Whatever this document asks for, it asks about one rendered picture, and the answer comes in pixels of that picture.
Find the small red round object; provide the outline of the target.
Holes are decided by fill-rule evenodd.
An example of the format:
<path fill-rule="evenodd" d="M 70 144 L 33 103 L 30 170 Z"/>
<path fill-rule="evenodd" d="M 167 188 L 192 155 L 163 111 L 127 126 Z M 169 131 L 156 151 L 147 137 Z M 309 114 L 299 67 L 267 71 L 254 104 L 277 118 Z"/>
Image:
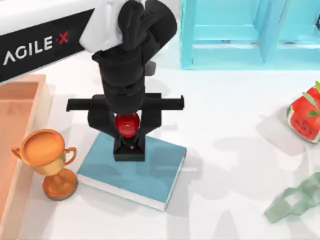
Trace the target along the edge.
<path fill-rule="evenodd" d="M 124 138 L 132 138 L 136 135 L 140 126 L 139 115 L 135 113 L 117 114 L 114 124 L 118 133 Z"/>

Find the blue book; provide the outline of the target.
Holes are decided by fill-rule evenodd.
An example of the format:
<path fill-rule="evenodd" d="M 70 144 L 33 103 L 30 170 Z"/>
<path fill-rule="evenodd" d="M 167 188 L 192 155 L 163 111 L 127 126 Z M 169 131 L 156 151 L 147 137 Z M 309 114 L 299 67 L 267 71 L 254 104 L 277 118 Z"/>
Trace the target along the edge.
<path fill-rule="evenodd" d="M 77 171 L 80 183 L 166 211 L 187 149 L 146 137 L 144 161 L 115 161 L 113 137 L 99 133 Z"/>

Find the bronze trophy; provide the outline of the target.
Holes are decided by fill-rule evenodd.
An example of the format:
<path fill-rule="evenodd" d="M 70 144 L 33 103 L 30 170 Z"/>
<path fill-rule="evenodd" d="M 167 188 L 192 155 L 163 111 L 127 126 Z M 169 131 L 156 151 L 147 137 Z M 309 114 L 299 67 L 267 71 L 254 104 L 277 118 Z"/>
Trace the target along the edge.
<path fill-rule="evenodd" d="M 20 147 L 12 147 L 11 152 L 34 172 L 44 176 L 42 188 L 49 199 L 65 200 L 76 191 L 77 176 L 65 166 L 75 160 L 77 149 L 65 148 L 65 140 L 59 132 L 53 129 L 34 131 Z"/>

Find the shallow salmon box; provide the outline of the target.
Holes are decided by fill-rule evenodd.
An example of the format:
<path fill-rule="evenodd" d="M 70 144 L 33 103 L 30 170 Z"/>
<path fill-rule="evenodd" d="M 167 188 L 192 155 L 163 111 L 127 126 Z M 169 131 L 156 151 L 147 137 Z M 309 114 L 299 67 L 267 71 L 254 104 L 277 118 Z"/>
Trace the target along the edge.
<path fill-rule="evenodd" d="M 18 240 L 33 171 L 11 151 L 48 120 L 52 96 L 44 74 L 0 86 L 0 240 Z"/>

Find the light blue rack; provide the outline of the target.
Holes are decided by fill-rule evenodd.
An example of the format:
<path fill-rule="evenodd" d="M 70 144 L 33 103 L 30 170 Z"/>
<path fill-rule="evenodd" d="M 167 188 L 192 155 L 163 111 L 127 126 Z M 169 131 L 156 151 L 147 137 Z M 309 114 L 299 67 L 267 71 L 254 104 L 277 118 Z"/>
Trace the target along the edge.
<path fill-rule="evenodd" d="M 320 71 L 320 0 L 180 0 L 180 65 Z"/>

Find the red fruit with green leaves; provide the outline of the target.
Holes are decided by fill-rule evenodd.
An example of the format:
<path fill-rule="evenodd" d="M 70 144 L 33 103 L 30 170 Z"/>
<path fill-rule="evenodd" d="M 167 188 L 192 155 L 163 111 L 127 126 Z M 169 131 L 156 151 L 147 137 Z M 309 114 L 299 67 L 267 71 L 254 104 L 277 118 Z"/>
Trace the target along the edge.
<path fill-rule="evenodd" d="M 303 92 L 286 110 L 289 126 L 303 139 L 320 143 L 320 82 Z"/>

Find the pale green stapler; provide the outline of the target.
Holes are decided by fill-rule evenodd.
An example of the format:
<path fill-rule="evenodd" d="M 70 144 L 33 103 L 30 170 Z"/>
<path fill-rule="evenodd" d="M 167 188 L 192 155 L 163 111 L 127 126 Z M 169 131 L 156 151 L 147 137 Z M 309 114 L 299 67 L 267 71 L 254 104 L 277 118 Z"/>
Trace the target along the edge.
<path fill-rule="evenodd" d="M 264 212 L 270 223 L 289 216 L 301 216 L 320 205 L 320 172 L 313 173 L 298 187 L 289 187 L 278 195 Z"/>

